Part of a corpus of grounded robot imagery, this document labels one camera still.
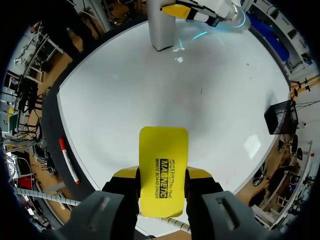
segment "white table surface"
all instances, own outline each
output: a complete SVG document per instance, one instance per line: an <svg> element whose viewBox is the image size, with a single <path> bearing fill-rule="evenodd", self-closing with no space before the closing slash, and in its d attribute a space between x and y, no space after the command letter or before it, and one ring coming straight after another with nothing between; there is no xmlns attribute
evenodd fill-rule
<svg viewBox="0 0 320 240"><path fill-rule="evenodd" d="M138 165L141 128L171 126L189 132L188 166L235 193L275 140L265 111L288 94L275 60L249 31L177 20L173 47L157 52L148 24L133 27L77 66L57 97L67 140L96 190ZM188 222L185 213L179 219ZM157 234L150 220L139 221Z"/></svg>

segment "orange pole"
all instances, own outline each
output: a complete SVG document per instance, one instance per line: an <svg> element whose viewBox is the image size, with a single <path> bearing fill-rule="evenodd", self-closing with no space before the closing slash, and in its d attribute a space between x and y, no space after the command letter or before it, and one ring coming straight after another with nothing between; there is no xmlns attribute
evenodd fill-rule
<svg viewBox="0 0 320 240"><path fill-rule="evenodd" d="M316 76L308 79L306 82L303 81L303 82L301 82L300 84L301 84L301 85L303 85L303 84L308 84L308 83L312 82L313 80L317 79L318 77L320 77L320 74L318 74L318 75L316 75ZM298 81L290 81L290 82L291 82L291 83L294 83L294 84L298 83ZM299 87L299 84L293 85L293 86L291 86L291 90L293 90L293 89L295 89L295 88L298 88L298 87Z"/></svg>
<svg viewBox="0 0 320 240"><path fill-rule="evenodd" d="M298 92L298 93L302 93L302 92L306 91L307 88L308 88L308 89L311 89L312 87L314 87L315 85L318 85L318 84L320 84L320 79L318 79L317 81L314 81L313 83L311 83L311 84L308 85L308 86L305 86L304 88L298 89L297 92ZM294 93L294 92L291 93L291 97L293 97L293 100L296 99L296 96L295 96L295 93Z"/></svg>

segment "blue light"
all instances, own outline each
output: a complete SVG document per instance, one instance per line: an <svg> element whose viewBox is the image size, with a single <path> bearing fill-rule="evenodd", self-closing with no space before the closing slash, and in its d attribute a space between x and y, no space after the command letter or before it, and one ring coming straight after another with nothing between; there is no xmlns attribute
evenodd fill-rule
<svg viewBox="0 0 320 240"><path fill-rule="evenodd" d="M200 37L200 36L202 36L202 35L205 35L205 34L207 34L207 33L208 33L207 31L204 31L204 32L198 34L197 36L194 36L194 37L192 38L192 40L195 40L195 39L197 39L198 37Z"/></svg>
<svg viewBox="0 0 320 240"><path fill-rule="evenodd" d="M246 16L246 14L245 14L245 12L241 9L241 11L242 11L242 13L243 13L243 23L241 23L239 26L234 26L234 28L240 28L240 27L242 27L244 24L245 24L245 22L246 22L246 18L247 18L247 16Z"/></svg>

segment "red marker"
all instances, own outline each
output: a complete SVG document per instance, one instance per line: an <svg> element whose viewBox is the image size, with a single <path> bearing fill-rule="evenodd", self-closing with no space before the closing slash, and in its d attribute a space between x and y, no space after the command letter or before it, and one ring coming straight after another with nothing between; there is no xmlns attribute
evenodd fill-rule
<svg viewBox="0 0 320 240"><path fill-rule="evenodd" d="M60 147L61 147L61 150L62 150L62 153L63 153L63 156L64 156L64 160L66 162L66 165L68 166L68 169L71 173L71 176L73 177L73 180L75 182L75 184L79 184L80 181L79 181L79 178L74 170L74 167L72 166L71 164L71 161L70 161L70 158L68 156L68 153L67 153L67 149L66 149L66 145L65 145L65 140L61 137L59 139L59 142L60 142Z"/></svg>

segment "black wire basket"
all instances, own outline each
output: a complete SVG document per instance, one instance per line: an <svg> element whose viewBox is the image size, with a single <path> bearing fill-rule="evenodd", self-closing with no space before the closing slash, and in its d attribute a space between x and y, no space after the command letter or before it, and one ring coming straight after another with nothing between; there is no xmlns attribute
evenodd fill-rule
<svg viewBox="0 0 320 240"><path fill-rule="evenodd" d="M295 101L288 100L271 105L265 112L264 119L271 135L294 135L298 126Z"/></svg>

